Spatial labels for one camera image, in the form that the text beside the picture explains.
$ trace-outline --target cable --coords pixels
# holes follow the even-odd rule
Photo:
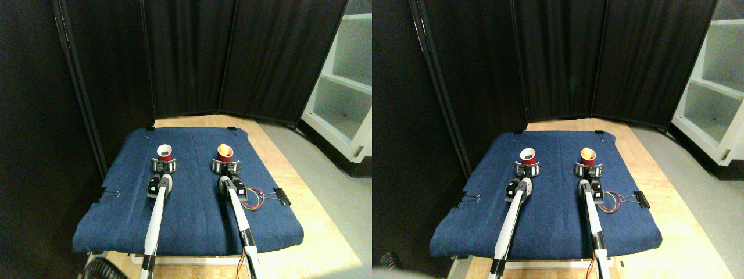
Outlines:
[[[250,211],[258,211],[258,208],[261,208],[263,206],[263,202],[266,201],[266,194],[263,193],[263,190],[256,188],[256,187],[250,187],[246,188],[246,190],[249,190],[253,192],[253,194],[256,195],[256,199],[258,200],[258,204],[253,206],[245,202],[240,202],[241,205],[243,205],[244,208],[250,210]]]
[[[604,211],[604,213],[607,213],[607,214],[613,214],[615,212],[618,212],[618,208],[620,208],[620,194],[615,190],[604,191],[604,193],[607,193],[612,197],[612,199],[615,201],[615,206],[612,209],[607,208],[604,205],[597,205],[597,206],[599,206],[600,210]]]
[[[235,272],[235,277],[237,277],[237,279],[240,279],[240,266],[242,265],[243,256],[245,255],[246,255],[246,249],[243,248],[243,253],[240,254],[240,260],[238,260],[237,262],[237,272]]]
[[[594,259],[597,257],[595,253],[591,254],[591,263],[589,263],[589,269],[586,270],[586,279],[589,279],[589,272],[591,271],[592,266],[594,266]]]
[[[105,257],[96,257],[83,270],[84,279],[126,279],[127,276]]]

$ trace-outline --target red cup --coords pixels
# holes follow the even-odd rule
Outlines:
[[[585,149],[589,150],[589,154],[585,154],[583,152],[584,150],[581,150],[581,164],[585,166],[594,166],[594,160],[597,158],[597,153],[595,153],[594,150],[588,147],[586,147]]]
[[[173,160],[173,148],[167,144],[163,144],[160,147],[158,147],[158,159],[160,161]]]
[[[519,153],[519,158],[522,159],[522,164],[535,164],[535,150],[532,148],[525,148]]]
[[[222,145],[225,145],[225,149],[220,150]],[[223,163],[229,163],[232,161],[232,155],[233,150],[232,147],[227,146],[226,144],[222,144],[219,147],[217,147],[217,160],[223,162]]]

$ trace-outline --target blue fabric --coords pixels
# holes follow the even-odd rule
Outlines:
[[[532,194],[519,213],[509,259],[591,257],[586,202],[578,196],[580,178],[573,171],[574,163],[580,159],[579,152],[584,147],[597,152],[595,164],[605,165],[600,178],[605,190],[630,196],[638,186],[615,148],[613,135],[567,131],[507,133],[497,137],[463,189],[469,195],[481,195],[480,202],[465,202],[449,211],[430,243],[432,257],[468,254],[493,257],[510,204],[504,201],[504,190],[514,178],[514,161],[527,147],[535,149],[541,173],[532,178]],[[612,197],[606,195],[605,201],[611,208]],[[648,208],[625,202],[615,214],[597,211],[610,257],[661,245],[661,232]]]
[[[153,175],[150,158],[156,155],[160,144],[169,144],[173,158],[178,160],[178,170],[172,174],[173,189],[165,202],[158,255],[240,254],[233,209],[217,189],[219,174],[211,171],[211,160],[217,156],[217,146],[223,143],[233,148],[233,161],[242,162],[239,174],[246,186],[258,187],[265,193],[278,187],[248,142],[248,133],[241,129],[139,129],[129,134],[103,182],[107,191],[119,190],[121,196],[105,198],[90,207],[75,231],[73,250],[144,252],[153,212],[146,197],[147,183]],[[259,211],[243,210],[259,252],[302,243],[302,227],[288,205],[267,199]]]

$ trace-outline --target white shelf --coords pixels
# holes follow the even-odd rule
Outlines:
[[[713,20],[711,25],[744,25],[744,19]]]
[[[371,13],[360,13],[356,15],[346,15],[343,20],[372,19]]]
[[[321,77],[326,80],[333,81],[334,83],[338,83],[339,85],[346,86],[356,91],[364,92],[365,94],[372,95],[372,86],[366,85],[364,83],[360,83],[355,80],[350,80],[350,79],[347,79],[346,77],[338,76],[335,74],[321,74]]]
[[[732,97],[734,99],[744,100],[744,92],[733,89],[731,87],[724,86],[718,83],[714,83],[710,80],[690,80],[690,82],[695,83],[699,86],[703,86],[707,89],[713,90],[715,92],[719,92],[726,96]]]

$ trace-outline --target black room divider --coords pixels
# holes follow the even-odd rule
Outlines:
[[[0,1],[0,277],[76,278],[101,173],[49,1]]]
[[[528,121],[595,116],[666,129],[716,4],[410,2],[466,173],[497,135]]]
[[[144,1],[155,118],[217,112],[238,3]]]
[[[443,94],[463,142],[467,175],[503,132],[524,129],[525,98],[508,1],[415,1],[440,61]]]
[[[589,117],[605,2],[514,5],[529,121]]]
[[[124,139],[137,128],[152,126],[153,95],[140,3],[136,1],[58,1],[65,16],[60,25],[72,40],[82,94],[106,167],[113,164]]]
[[[219,111],[296,125],[345,6],[346,0],[240,2]]]
[[[429,240],[466,178],[417,41],[408,3],[375,1],[372,7],[372,96],[378,109],[372,191],[372,259],[395,253],[403,268],[446,275],[451,261],[429,257]]]
[[[613,0],[593,115],[666,129],[682,98],[716,0]]]

